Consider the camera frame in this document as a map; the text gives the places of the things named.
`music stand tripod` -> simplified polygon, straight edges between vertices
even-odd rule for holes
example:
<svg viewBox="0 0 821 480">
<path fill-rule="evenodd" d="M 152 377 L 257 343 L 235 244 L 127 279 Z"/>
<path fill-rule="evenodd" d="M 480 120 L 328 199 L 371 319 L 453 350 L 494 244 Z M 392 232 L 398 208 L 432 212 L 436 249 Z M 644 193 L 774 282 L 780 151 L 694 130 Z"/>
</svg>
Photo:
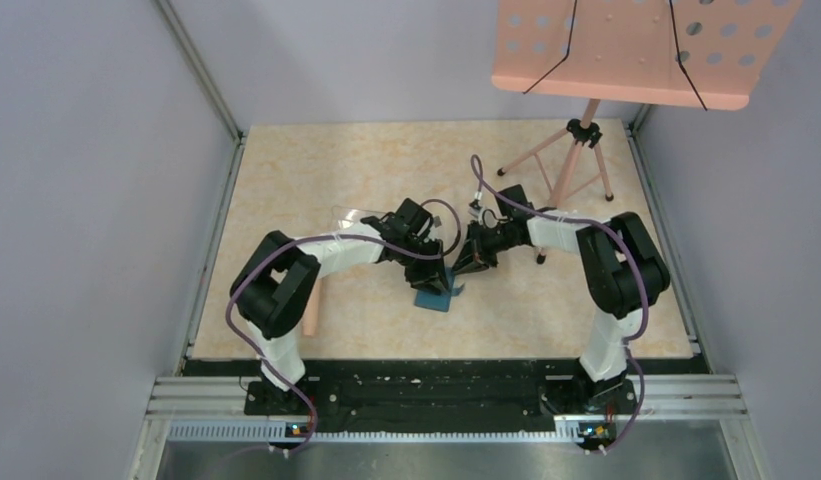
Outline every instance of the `music stand tripod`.
<svg viewBox="0 0 821 480">
<path fill-rule="evenodd" d="M 565 199 L 578 193 L 587 185 L 598 180 L 599 177 L 601 177 L 601 181 L 604 183 L 604 198 L 608 202 L 612 201 L 613 191 L 610 189 L 610 179 L 607 177 L 607 168 L 604 165 L 604 155 L 601 152 L 601 145 L 599 144 L 602 134 L 599 126 L 592 121 L 595 116 L 595 112 L 598 109 L 599 102 L 600 100 L 591 99 L 587 104 L 587 109 L 584 111 L 583 117 L 580 119 L 575 118 L 570 120 L 569 123 L 566 124 L 565 128 L 562 128 L 554 135 L 543 140 L 540 144 L 528 150 L 516 160 L 513 160 L 504 167 L 499 168 L 497 172 L 498 176 L 504 176 L 505 173 L 509 172 L 520 163 L 534 157 L 537 161 L 537 166 L 540 167 L 540 172 L 542 172 L 543 180 L 545 180 L 545 184 L 548 187 L 548 206 L 559 208 L 560 204 L 563 203 Z M 557 176 L 557 180 L 552 188 L 551 182 L 548 180 L 548 174 L 546 174 L 545 168 L 540 160 L 539 152 L 547 148 L 552 143 L 565 137 L 567 133 L 571 134 L 573 137 L 572 146 L 569 147 L 569 153 L 566 154 L 566 160 L 563 162 L 563 170 L 560 172 L 560 175 Z M 586 181 L 583 185 L 570 192 L 568 191 L 569 182 L 572 180 L 572 175 L 575 172 L 575 166 L 578 163 L 578 157 L 581 155 L 581 150 L 585 145 L 592 149 L 593 153 L 595 153 L 599 173 Z"/>
</svg>

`tripod leg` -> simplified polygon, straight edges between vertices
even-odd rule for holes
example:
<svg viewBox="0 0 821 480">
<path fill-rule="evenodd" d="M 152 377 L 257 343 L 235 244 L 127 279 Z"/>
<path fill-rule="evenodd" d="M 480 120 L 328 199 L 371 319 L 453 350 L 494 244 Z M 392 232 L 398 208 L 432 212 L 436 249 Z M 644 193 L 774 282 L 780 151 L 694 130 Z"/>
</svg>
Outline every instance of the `tripod leg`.
<svg viewBox="0 0 821 480">
<path fill-rule="evenodd" d="M 604 199 L 611 202 L 613 201 L 613 190 L 610 189 L 610 179 L 607 178 L 607 167 L 604 165 L 604 154 L 601 153 L 601 144 L 597 143 L 593 151 L 596 154 L 596 162 L 598 162 L 598 171 L 601 173 L 601 181 L 604 183 Z"/>
<path fill-rule="evenodd" d="M 540 168 L 540 173 L 543 175 L 543 180 L 545 180 L 545 186 L 548 188 L 548 195 L 551 196 L 554 189 L 551 186 L 551 182 L 548 180 L 548 175 L 545 173 L 545 168 L 542 166 L 539 155 L 534 155 L 534 158 L 537 160 L 537 166 Z"/>
<path fill-rule="evenodd" d="M 575 173 L 575 165 L 578 163 L 578 156 L 581 154 L 581 149 L 584 144 L 577 140 L 572 142 L 569 148 L 569 153 L 566 154 L 566 161 L 563 163 L 563 171 L 557 177 L 557 182 L 554 184 L 554 191 L 551 193 L 551 198 L 548 203 L 550 207 L 560 208 L 560 204 L 566 199 L 566 190 L 569 188 L 569 181 L 572 180 L 572 174 Z"/>
<path fill-rule="evenodd" d="M 508 170 L 512 169 L 513 167 L 519 165 L 520 163 L 524 162 L 525 160 L 527 160 L 527 159 L 533 157 L 534 155 L 536 155 L 537 153 L 539 153 L 540 150 L 542 150 L 542 149 L 548 147 L 549 145 L 551 145 L 552 143 L 560 140 L 561 138 L 563 138 L 564 135 L 566 135 L 566 133 L 567 133 L 567 130 L 565 128 L 560 129 L 557 133 L 555 133 L 554 135 L 546 138 L 545 140 L 542 141 L 542 143 L 540 143 L 536 147 L 528 150 L 527 152 L 525 152 L 523 155 L 521 155 L 516 160 L 513 160 L 512 162 L 508 163 L 507 165 L 499 168 L 498 172 L 497 172 L 498 176 L 500 177 L 500 176 L 504 175 L 505 173 L 508 172 Z"/>
</svg>

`hole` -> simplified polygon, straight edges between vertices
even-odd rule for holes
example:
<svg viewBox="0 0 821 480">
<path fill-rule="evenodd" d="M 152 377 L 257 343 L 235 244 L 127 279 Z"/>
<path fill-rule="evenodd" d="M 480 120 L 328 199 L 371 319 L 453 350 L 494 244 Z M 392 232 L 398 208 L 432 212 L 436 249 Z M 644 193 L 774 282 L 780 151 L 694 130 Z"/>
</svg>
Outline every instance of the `hole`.
<svg viewBox="0 0 821 480">
<path fill-rule="evenodd" d="M 755 30 L 755 37 L 766 38 L 772 34 L 772 25 L 761 25 Z"/>
<path fill-rule="evenodd" d="M 698 35 L 701 33 L 701 22 L 693 22 L 687 25 L 687 35 Z"/>
<path fill-rule="evenodd" d="M 735 33 L 737 33 L 737 24 L 736 23 L 729 23 L 722 27 L 719 30 L 719 33 L 722 34 L 723 37 L 733 37 Z"/>
<path fill-rule="evenodd" d="M 286 278 L 286 274 L 283 272 L 278 272 L 277 270 L 269 270 L 269 276 L 272 277 L 272 280 L 281 283 L 283 279 Z"/>
<path fill-rule="evenodd" d="M 755 60 L 756 58 L 754 55 L 752 55 L 751 53 L 747 53 L 740 57 L 740 61 L 738 61 L 737 63 L 739 63 L 743 67 L 748 67 L 754 64 Z"/>
</svg>

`metal floor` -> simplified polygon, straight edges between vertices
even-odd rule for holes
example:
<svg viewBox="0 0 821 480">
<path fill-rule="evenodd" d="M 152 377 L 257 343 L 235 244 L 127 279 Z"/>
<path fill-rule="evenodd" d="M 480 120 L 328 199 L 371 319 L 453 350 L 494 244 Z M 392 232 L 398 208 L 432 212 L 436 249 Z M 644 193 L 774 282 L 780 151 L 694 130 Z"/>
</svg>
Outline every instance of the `metal floor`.
<svg viewBox="0 0 821 480">
<path fill-rule="evenodd" d="M 248 445 L 169 443 L 157 480 L 736 478 L 716 421 L 642 422 L 607 457 L 573 454 L 579 449 L 569 444 L 323 443 L 289 460 L 252 451 L 218 464 L 244 446 Z"/>
</svg>

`metal frame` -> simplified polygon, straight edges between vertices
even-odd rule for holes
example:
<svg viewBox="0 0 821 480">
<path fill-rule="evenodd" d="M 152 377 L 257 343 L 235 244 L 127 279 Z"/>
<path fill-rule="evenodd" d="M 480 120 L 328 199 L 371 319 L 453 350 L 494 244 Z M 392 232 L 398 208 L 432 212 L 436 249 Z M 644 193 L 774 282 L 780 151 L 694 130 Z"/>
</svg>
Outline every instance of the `metal frame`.
<svg viewBox="0 0 821 480">
<path fill-rule="evenodd" d="M 151 0 L 151 3 L 157 7 L 160 18 L 165 22 L 169 33 L 171 33 L 172 40 L 174 40 L 175 45 L 177 45 L 178 50 L 181 55 L 183 55 L 183 60 L 186 62 L 192 75 L 195 76 L 195 80 L 198 82 L 201 92 L 204 93 L 207 103 L 210 104 L 210 107 L 213 108 L 219 120 L 224 124 L 230 138 L 234 141 L 239 141 L 243 136 L 243 130 L 236 124 L 233 113 L 227 106 L 224 97 L 222 97 L 219 88 L 216 86 L 216 82 L 213 81 L 213 77 L 207 70 L 204 60 L 201 59 L 198 49 L 195 48 L 195 44 L 186 31 L 186 27 L 183 26 L 183 22 L 181 22 L 180 16 L 178 16 L 174 6 L 172 6 L 169 0 Z"/>
<path fill-rule="evenodd" d="M 238 140 L 236 150 L 231 159 L 230 169 L 227 173 L 227 179 L 225 180 L 224 189 L 222 190 L 221 199 L 219 200 L 219 208 L 216 211 L 215 221 L 213 223 L 213 232 L 210 235 L 208 245 L 205 249 L 207 254 L 204 257 L 204 264 L 201 268 L 201 278 L 195 288 L 195 296 L 189 311 L 189 326 L 186 339 L 184 340 L 184 345 L 178 360 L 178 367 L 175 369 L 175 372 L 179 372 L 183 366 L 183 361 L 192 356 L 192 348 L 195 346 L 195 337 L 198 336 L 201 315 L 204 313 L 204 302 L 207 300 L 207 291 L 210 288 L 213 268 L 216 265 L 216 256 L 222 241 L 224 225 L 227 221 L 227 212 L 230 210 L 230 201 L 233 198 L 233 188 L 236 185 L 236 178 L 239 175 L 239 167 L 242 165 L 242 155 L 245 154 L 246 140 L 247 137 L 245 136 Z"/>
<path fill-rule="evenodd" d="M 215 82 L 184 28 L 169 0 L 152 0 L 172 34 L 174 42 L 196 78 L 206 100 L 224 124 L 236 145 L 231 166 L 222 191 L 219 209 L 212 234 L 208 241 L 207 255 L 199 279 L 198 288 L 189 313 L 188 334 L 184 342 L 183 357 L 190 353 L 198 330 L 206 299 L 210 275 L 221 241 L 227 211 L 239 165 L 245 147 L 242 130 L 224 102 Z M 680 257 L 672 249 L 670 230 L 662 215 L 661 201 L 652 189 L 652 177 L 648 160 L 640 148 L 637 134 L 645 126 L 652 106 L 644 105 L 634 121 L 626 129 L 628 142 L 634 155 L 637 171 L 643 184 L 649 209 L 655 221 L 659 241 L 667 255 L 667 264 L 676 279 L 676 292 L 682 308 L 685 326 L 691 343 L 703 340 L 696 327 L 695 309 L 683 288 L 683 269 Z M 748 417 L 745 402 L 733 375 L 647 375 L 647 394 L 641 421 L 686 422 L 694 420 L 718 420 L 723 430 L 728 453 L 739 480 L 767 480 L 769 475 Z M 179 441 L 272 441 L 281 438 L 281 427 L 287 422 L 306 421 L 305 417 L 248 417 L 243 408 L 247 392 L 242 382 L 255 378 L 242 377 L 161 377 L 151 393 L 145 421 L 140 434 L 129 478 L 133 480 L 155 479 L 163 462 L 165 443 L 172 435 Z M 588 415 L 558 415 L 555 432 L 507 433 L 507 434 L 385 434 L 361 432 L 354 434 L 314 435 L 316 442 L 571 442 L 577 441 L 573 422 L 600 420 Z"/>
<path fill-rule="evenodd" d="M 644 108 L 640 109 L 641 112 L 651 110 L 648 108 L 651 107 L 650 105 L 644 105 L 643 107 Z M 657 192 L 652 188 L 653 181 L 651 170 L 648 167 L 645 154 L 643 153 L 639 141 L 637 140 L 637 135 L 633 132 L 632 128 L 634 128 L 633 123 L 626 126 L 625 135 L 628 139 L 628 146 L 631 148 L 631 153 L 634 156 L 634 165 L 637 167 L 637 175 L 640 178 L 640 184 L 643 186 L 646 204 L 651 212 L 652 222 L 654 223 L 655 230 L 657 231 L 657 239 L 660 242 L 660 246 L 663 250 L 664 256 L 666 257 L 666 265 L 669 268 L 670 276 L 673 279 L 672 286 L 678 300 L 678 307 L 681 309 L 681 319 L 684 321 L 684 327 L 687 330 L 687 335 L 690 340 L 690 346 L 693 349 L 693 354 L 702 354 L 706 360 L 707 348 L 702 348 L 700 346 L 700 329 L 696 324 L 696 315 L 695 310 L 692 307 L 692 300 L 687 288 L 685 287 L 687 282 L 684 279 L 684 270 L 680 268 L 681 257 L 673 247 L 675 242 L 673 241 L 670 230 L 666 224 L 666 216 L 663 213 L 660 198 L 658 197 Z"/>
</svg>

